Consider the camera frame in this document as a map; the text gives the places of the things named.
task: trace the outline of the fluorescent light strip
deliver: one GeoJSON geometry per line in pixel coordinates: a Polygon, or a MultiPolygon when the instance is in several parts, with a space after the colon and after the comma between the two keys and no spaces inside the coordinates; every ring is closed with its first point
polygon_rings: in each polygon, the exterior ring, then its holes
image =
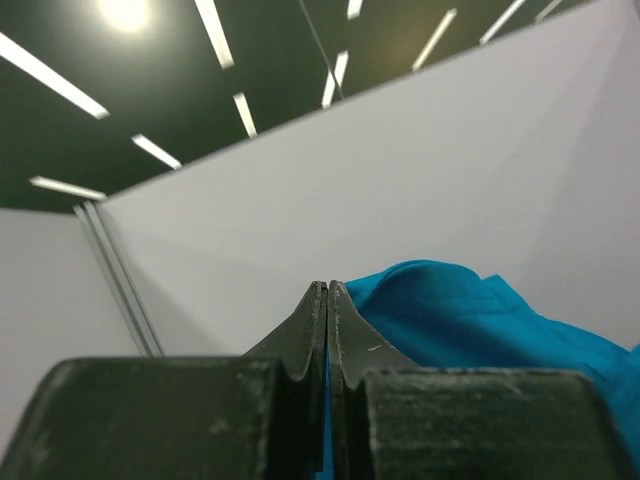
{"type": "Polygon", "coordinates": [[[451,10],[447,11],[447,13],[444,14],[444,17],[442,17],[442,20],[440,20],[440,24],[431,35],[431,38],[429,39],[427,44],[424,46],[424,48],[420,52],[420,55],[418,55],[418,58],[416,58],[416,61],[413,62],[411,69],[414,72],[416,70],[419,70],[420,67],[422,67],[422,64],[425,62],[427,57],[431,54],[436,44],[442,38],[442,35],[444,35],[444,32],[447,30],[447,28],[449,28],[449,25],[451,25],[451,22],[453,22],[453,19],[456,18],[457,14],[458,14],[458,11],[455,8],[452,8],[451,10]]]}
{"type": "Polygon", "coordinates": [[[362,10],[362,0],[349,0],[349,6],[347,7],[347,18],[353,20],[360,16],[360,10],[362,10]]]}
{"type": "Polygon", "coordinates": [[[515,0],[509,8],[507,8],[502,15],[496,20],[496,22],[491,25],[491,28],[487,30],[487,32],[480,38],[480,44],[484,45],[489,40],[493,38],[493,36],[498,33],[498,30],[502,28],[502,26],[507,23],[514,13],[526,2],[527,0],[515,0]]]}
{"type": "Polygon", "coordinates": [[[324,92],[322,93],[322,108],[327,108],[331,105],[333,100],[333,94],[336,91],[336,82],[333,79],[331,70],[327,72],[327,83],[324,84],[324,92]]]}
{"type": "Polygon", "coordinates": [[[258,133],[256,132],[256,126],[253,124],[253,118],[251,117],[251,110],[249,110],[249,104],[244,96],[244,93],[236,93],[233,96],[233,101],[236,102],[236,108],[244,124],[244,129],[247,131],[247,135],[253,138],[258,133]]]}
{"type": "Polygon", "coordinates": [[[544,7],[544,9],[538,15],[536,15],[536,22],[540,22],[544,20],[545,17],[549,15],[551,12],[553,12],[556,9],[556,7],[561,3],[562,3],[562,0],[553,0],[553,2],[551,2],[549,5],[544,7]]]}
{"type": "Polygon", "coordinates": [[[182,167],[182,164],[178,160],[162,150],[159,146],[157,146],[144,135],[136,135],[135,137],[132,137],[131,140],[133,140],[133,143],[138,145],[141,149],[143,149],[147,153],[150,153],[161,162],[166,163],[174,170],[182,167]]]}
{"type": "Polygon", "coordinates": [[[69,83],[2,33],[0,33],[0,57],[4,57],[95,118],[100,119],[109,115],[109,112],[93,98],[69,83]]]}
{"type": "Polygon", "coordinates": [[[336,68],[333,71],[333,74],[336,76],[336,81],[338,82],[338,87],[342,87],[342,81],[344,80],[344,74],[347,71],[348,62],[349,52],[346,50],[344,52],[340,52],[336,59],[336,68]]]}
{"type": "Polygon", "coordinates": [[[336,66],[333,70],[333,75],[331,74],[331,70],[327,73],[327,83],[325,83],[324,93],[322,94],[322,108],[327,108],[331,105],[333,95],[336,91],[336,81],[338,82],[338,86],[342,86],[348,62],[349,52],[344,50],[343,52],[340,52],[336,58],[336,66]]]}
{"type": "Polygon", "coordinates": [[[209,40],[216,52],[218,61],[222,68],[233,67],[234,61],[231,56],[231,50],[227,43],[227,38],[224,36],[224,30],[222,29],[222,23],[218,16],[218,9],[214,0],[195,0],[198,12],[200,12],[200,18],[204,23],[204,27],[209,34],[209,40]]]}
{"type": "Polygon", "coordinates": [[[105,198],[107,198],[107,196],[102,192],[96,192],[95,190],[78,187],[77,185],[71,185],[70,183],[60,182],[58,180],[52,180],[50,178],[33,177],[29,181],[34,187],[46,188],[47,190],[68,193],[70,195],[76,195],[77,197],[90,198],[91,200],[104,200],[105,198]]]}

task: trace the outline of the ceiling light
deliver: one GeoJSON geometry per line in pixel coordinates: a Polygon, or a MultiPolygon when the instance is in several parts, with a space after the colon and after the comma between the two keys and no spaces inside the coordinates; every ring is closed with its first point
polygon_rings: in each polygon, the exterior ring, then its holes
{"type": "Polygon", "coordinates": [[[327,72],[327,82],[324,84],[324,92],[322,93],[322,108],[327,108],[331,105],[333,100],[333,94],[336,91],[336,81],[333,79],[331,70],[327,72]]]}
{"type": "Polygon", "coordinates": [[[360,16],[360,10],[362,9],[362,0],[349,0],[349,6],[347,7],[347,18],[353,20],[360,16]]]}
{"type": "Polygon", "coordinates": [[[109,112],[102,105],[2,33],[0,33],[0,57],[4,57],[95,118],[100,119],[109,115],[109,112]]]}
{"type": "Polygon", "coordinates": [[[144,135],[136,135],[135,137],[132,137],[131,140],[133,140],[133,143],[138,145],[141,149],[143,149],[147,153],[150,153],[161,162],[166,163],[174,170],[182,167],[182,164],[178,160],[162,150],[159,146],[157,146],[144,135]]]}
{"type": "Polygon", "coordinates": [[[55,190],[56,192],[68,193],[77,197],[90,198],[91,200],[104,200],[107,196],[102,192],[96,192],[88,188],[78,187],[70,183],[59,182],[45,177],[33,177],[29,180],[34,187],[55,190]]]}
{"type": "Polygon", "coordinates": [[[344,80],[344,73],[347,71],[347,62],[349,61],[349,52],[346,50],[338,54],[336,59],[336,69],[333,71],[336,76],[336,82],[338,87],[342,87],[342,81],[344,80]]]}
{"type": "Polygon", "coordinates": [[[222,29],[222,23],[220,23],[220,17],[218,16],[218,10],[213,0],[195,0],[198,12],[200,12],[200,18],[204,23],[204,27],[209,34],[209,40],[216,52],[218,61],[222,68],[229,68],[234,65],[233,57],[231,56],[231,50],[227,43],[227,38],[224,36],[224,30],[222,29]]]}
{"type": "Polygon", "coordinates": [[[414,72],[422,66],[427,57],[431,54],[436,44],[440,41],[440,38],[442,38],[442,35],[444,35],[444,32],[447,30],[447,28],[449,28],[451,22],[453,22],[453,19],[456,18],[457,14],[458,11],[455,8],[452,8],[444,14],[444,17],[442,17],[442,20],[440,20],[440,23],[431,35],[431,38],[420,52],[420,55],[418,55],[418,58],[416,58],[416,61],[413,62],[411,69],[414,72]]]}
{"type": "Polygon", "coordinates": [[[487,32],[480,38],[480,44],[484,45],[489,40],[491,40],[493,38],[493,36],[496,33],[498,33],[498,30],[500,30],[502,28],[502,26],[505,23],[507,23],[507,20],[509,20],[513,16],[513,14],[516,13],[516,11],[526,1],[527,0],[515,0],[511,5],[509,5],[509,8],[507,8],[504,11],[504,13],[502,15],[500,15],[498,20],[496,20],[496,22],[493,25],[491,25],[491,28],[489,28],[489,30],[487,30],[487,32]]]}
{"type": "Polygon", "coordinates": [[[244,96],[244,93],[237,93],[233,96],[233,101],[236,102],[236,108],[244,124],[244,129],[247,131],[247,135],[253,138],[258,133],[256,132],[256,126],[253,124],[253,118],[251,117],[251,110],[249,110],[249,104],[244,96]]]}
{"type": "Polygon", "coordinates": [[[109,23],[128,32],[142,28],[147,19],[146,0],[100,0],[100,9],[109,23]]]}
{"type": "Polygon", "coordinates": [[[322,94],[322,108],[327,108],[333,101],[333,95],[336,90],[336,81],[338,86],[342,87],[342,81],[344,80],[344,74],[347,70],[347,63],[349,62],[349,52],[347,50],[340,52],[336,58],[336,67],[327,74],[327,82],[324,86],[324,92],[322,94]]]}
{"type": "Polygon", "coordinates": [[[553,12],[556,9],[556,7],[561,3],[562,3],[562,0],[553,0],[553,2],[551,2],[549,5],[544,7],[542,11],[538,15],[536,15],[536,22],[540,22],[544,20],[545,17],[549,15],[551,12],[553,12]]]}

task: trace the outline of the ceiling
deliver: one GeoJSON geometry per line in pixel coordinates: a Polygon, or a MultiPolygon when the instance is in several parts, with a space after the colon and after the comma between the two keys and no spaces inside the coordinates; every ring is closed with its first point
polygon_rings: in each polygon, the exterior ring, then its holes
{"type": "Polygon", "coordinates": [[[236,94],[259,136],[321,109],[323,98],[336,103],[412,73],[432,36],[421,68],[478,47],[510,8],[489,43],[541,12],[549,18],[585,2],[361,1],[356,15],[358,0],[215,0],[234,62],[223,68],[196,4],[212,0],[0,0],[0,34],[109,113],[95,118],[48,88],[6,59],[0,42],[0,207],[70,212],[83,201],[36,187],[34,177],[108,196],[174,171],[136,135],[182,165],[250,141],[236,94]],[[341,52],[348,60],[338,61],[341,52]],[[342,87],[328,97],[336,82],[342,87]]]}

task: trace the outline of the blue fabric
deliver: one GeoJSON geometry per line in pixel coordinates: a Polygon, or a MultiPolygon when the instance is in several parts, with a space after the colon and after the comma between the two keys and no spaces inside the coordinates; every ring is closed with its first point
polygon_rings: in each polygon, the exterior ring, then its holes
{"type": "Polygon", "coordinates": [[[608,403],[640,471],[640,346],[630,352],[544,318],[502,278],[481,279],[458,265],[405,262],[347,288],[360,314],[421,366],[582,371],[608,403]]]}

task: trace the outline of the white wall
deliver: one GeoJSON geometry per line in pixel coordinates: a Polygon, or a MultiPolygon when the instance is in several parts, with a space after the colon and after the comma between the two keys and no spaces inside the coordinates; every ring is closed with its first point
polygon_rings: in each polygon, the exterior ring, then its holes
{"type": "Polygon", "coordinates": [[[0,209],[0,456],[46,372],[99,355],[138,352],[78,220],[0,209]]]}
{"type": "Polygon", "coordinates": [[[597,0],[113,197],[163,345],[242,352],[309,281],[421,257],[640,341],[639,49],[597,0]]]}

